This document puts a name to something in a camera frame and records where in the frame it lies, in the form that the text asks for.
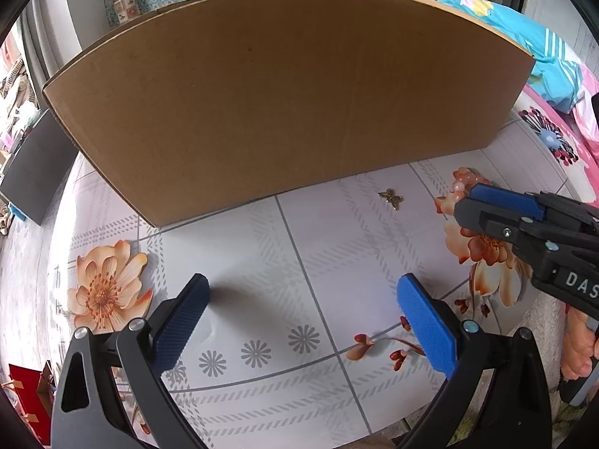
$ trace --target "butterfly charm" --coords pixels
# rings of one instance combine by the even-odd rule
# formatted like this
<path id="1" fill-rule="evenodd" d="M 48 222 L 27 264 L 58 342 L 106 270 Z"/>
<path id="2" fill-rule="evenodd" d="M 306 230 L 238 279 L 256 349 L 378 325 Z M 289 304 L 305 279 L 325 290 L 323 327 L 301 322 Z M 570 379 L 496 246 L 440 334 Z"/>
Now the butterfly charm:
<path id="1" fill-rule="evenodd" d="M 404 200 L 404 198 L 402 198 L 401 196 L 395 195 L 394 189 L 387 189 L 385 192 L 379 192 L 378 194 L 380 197 L 386 199 L 387 202 L 390 203 L 393 206 L 393 209 L 396 211 L 399 210 L 399 203 Z"/>

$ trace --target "blue gripper pad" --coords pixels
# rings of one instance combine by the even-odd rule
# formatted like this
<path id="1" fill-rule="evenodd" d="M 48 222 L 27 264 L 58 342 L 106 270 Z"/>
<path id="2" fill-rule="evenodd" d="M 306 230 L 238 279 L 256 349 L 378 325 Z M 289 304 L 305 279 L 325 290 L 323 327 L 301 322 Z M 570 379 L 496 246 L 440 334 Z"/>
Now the blue gripper pad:
<path id="1" fill-rule="evenodd" d="M 412 274 L 397 283 L 397 302 L 433 369 L 449 379 L 457 364 L 457 342 L 432 306 L 432 298 Z"/>
<path id="2" fill-rule="evenodd" d="M 505 210 L 518 211 L 523 216 L 543 221 L 544 209 L 540 208 L 532 196 L 508 191 L 499 187 L 477 184 L 469 194 L 471 199 L 493 204 Z"/>
<path id="3" fill-rule="evenodd" d="M 195 274 L 177 296 L 176 306 L 154 338 L 152 372 L 157 376 L 173 369 L 210 300 L 208 279 Z"/>

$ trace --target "table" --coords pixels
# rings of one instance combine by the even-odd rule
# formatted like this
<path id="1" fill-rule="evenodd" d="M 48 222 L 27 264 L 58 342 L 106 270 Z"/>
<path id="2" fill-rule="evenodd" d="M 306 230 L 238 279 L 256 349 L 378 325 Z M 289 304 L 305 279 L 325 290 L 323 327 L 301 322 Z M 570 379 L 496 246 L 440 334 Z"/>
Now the table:
<path id="1" fill-rule="evenodd" d="M 438 214 L 453 172 L 468 167 L 517 192 L 576 194 L 564 171 L 517 114 L 484 150 L 409 163 L 279 194 L 163 228 L 140 219 L 79 156 L 68 179 L 50 249 L 49 336 L 61 363 L 73 332 L 67 289 L 76 258 L 97 245 L 131 243 L 148 255 L 143 291 L 152 309 L 175 297 L 191 276 L 213 290 L 175 370 L 163 381 L 190 424 L 216 448 L 329 449 L 394 423 L 428 403 L 443 382 L 426 358 L 411 354 L 399 371 L 389 354 L 416 342 L 401 325 L 399 277 L 413 272 L 460 314 L 473 262 L 446 247 L 452 218 Z M 378 195 L 394 189 L 395 211 Z M 499 291 L 474 318 L 507 333 L 535 299 L 526 278 L 514 305 Z M 471 307 L 461 314 L 471 317 Z M 348 361 L 354 336 L 378 339 Z M 125 379 L 119 389 L 131 409 Z M 146 436 L 136 424 L 136 431 Z"/>

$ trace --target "cardboard box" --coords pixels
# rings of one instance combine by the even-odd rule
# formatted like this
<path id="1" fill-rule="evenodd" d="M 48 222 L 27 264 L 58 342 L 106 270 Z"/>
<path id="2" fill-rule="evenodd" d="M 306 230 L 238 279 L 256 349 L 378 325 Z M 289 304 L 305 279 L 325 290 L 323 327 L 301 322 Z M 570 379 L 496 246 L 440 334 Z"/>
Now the cardboard box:
<path id="1" fill-rule="evenodd" d="M 140 16 L 44 95 L 163 226 L 488 145 L 534 60 L 433 0 L 193 0 Z"/>

